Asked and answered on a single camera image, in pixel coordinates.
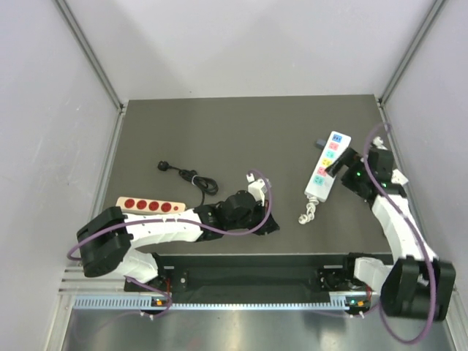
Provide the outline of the grey plug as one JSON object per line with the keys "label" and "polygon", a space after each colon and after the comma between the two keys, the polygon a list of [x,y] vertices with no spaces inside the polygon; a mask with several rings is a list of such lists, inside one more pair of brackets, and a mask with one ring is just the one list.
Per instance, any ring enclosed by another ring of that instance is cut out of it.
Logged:
{"label": "grey plug", "polygon": [[320,149],[320,150],[323,150],[324,147],[326,146],[327,144],[327,141],[326,140],[322,140],[322,139],[318,139],[315,143],[315,146]]}

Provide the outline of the white power strip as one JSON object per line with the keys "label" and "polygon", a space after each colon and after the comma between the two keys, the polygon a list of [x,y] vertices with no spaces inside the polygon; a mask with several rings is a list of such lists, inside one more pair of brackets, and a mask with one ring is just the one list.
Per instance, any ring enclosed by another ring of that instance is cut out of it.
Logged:
{"label": "white power strip", "polygon": [[321,154],[304,190],[307,198],[306,211],[299,216],[299,224],[304,225],[312,221],[317,206],[328,199],[335,178],[328,175],[325,170],[341,156],[351,140],[350,136],[337,131],[332,131],[326,140],[317,140],[316,147],[321,150]]}

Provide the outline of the white cube plug adapter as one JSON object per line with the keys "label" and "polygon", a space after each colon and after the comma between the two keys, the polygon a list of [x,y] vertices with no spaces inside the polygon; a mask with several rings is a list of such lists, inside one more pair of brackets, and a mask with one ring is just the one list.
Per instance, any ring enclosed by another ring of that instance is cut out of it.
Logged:
{"label": "white cube plug adapter", "polygon": [[406,185],[409,182],[408,178],[399,170],[394,169],[391,176],[391,183],[398,184],[401,186]]}

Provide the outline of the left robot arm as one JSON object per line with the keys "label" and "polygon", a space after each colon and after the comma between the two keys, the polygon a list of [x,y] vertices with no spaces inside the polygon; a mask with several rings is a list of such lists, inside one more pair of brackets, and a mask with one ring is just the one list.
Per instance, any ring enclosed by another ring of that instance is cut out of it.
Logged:
{"label": "left robot arm", "polygon": [[162,261],[156,253],[140,252],[141,247],[267,235],[279,228],[267,200],[239,191],[225,201],[176,214],[125,214],[118,206],[109,207],[78,231],[77,249],[85,277],[118,273],[158,290],[166,280]]}

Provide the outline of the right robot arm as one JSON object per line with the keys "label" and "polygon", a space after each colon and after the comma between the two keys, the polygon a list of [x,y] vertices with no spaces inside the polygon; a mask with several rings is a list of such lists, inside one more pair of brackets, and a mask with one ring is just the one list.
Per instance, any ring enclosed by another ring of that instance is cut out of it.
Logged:
{"label": "right robot arm", "polygon": [[341,271],[343,284],[356,290],[367,284],[380,294],[389,317],[443,321],[448,312],[456,271],[442,261],[421,237],[404,190],[407,177],[395,168],[393,153],[372,146],[367,156],[346,148],[326,173],[335,176],[343,167],[342,184],[364,199],[380,223],[393,257],[386,265],[367,254],[351,254]]}

